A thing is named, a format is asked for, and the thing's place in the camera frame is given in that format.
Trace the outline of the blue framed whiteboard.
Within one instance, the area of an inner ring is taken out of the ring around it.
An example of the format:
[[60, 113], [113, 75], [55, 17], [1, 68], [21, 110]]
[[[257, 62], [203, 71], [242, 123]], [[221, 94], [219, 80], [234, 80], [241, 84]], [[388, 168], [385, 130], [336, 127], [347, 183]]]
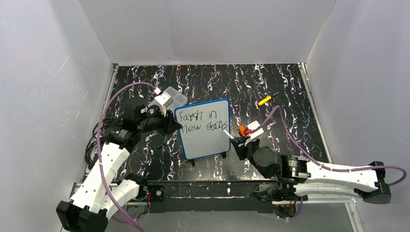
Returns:
[[231, 149], [231, 103], [217, 99], [178, 107], [174, 110], [177, 122], [183, 127], [179, 136], [187, 160], [228, 152]]

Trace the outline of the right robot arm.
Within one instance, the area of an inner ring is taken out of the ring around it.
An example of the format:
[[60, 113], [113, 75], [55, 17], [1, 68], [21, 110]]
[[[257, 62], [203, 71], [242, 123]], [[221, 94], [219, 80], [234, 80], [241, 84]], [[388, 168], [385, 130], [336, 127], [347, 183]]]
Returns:
[[274, 201], [310, 194], [349, 196], [372, 204], [391, 201], [381, 162], [359, 167], [313, 162], [303, 156], [281, 155], [267, 146], [260, 147], [259, 139], [230, 137], [229, 140], [240, 160], [248, 160], [263, 178], [276, 181], [276, 187], [261, 193]]

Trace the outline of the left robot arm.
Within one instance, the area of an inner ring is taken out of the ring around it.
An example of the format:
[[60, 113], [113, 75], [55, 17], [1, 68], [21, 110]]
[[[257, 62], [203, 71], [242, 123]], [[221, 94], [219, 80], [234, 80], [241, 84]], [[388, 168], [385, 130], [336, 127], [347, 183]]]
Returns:
[[162, 93], [150, 104], [128, 104], [104, 137], [101, 154], [81, 187], [69, 199], [61, 201], [57, 215], [63, 229], [69, 232], [103, 232], [108, 220], [138, 196], [146, 179], [130, 174], [110, 190], [109, 185], [120, 166], [141, 140], [142, 133], [157, 131], [168, 135], [182, 126], [173, 111], [186, 103]]

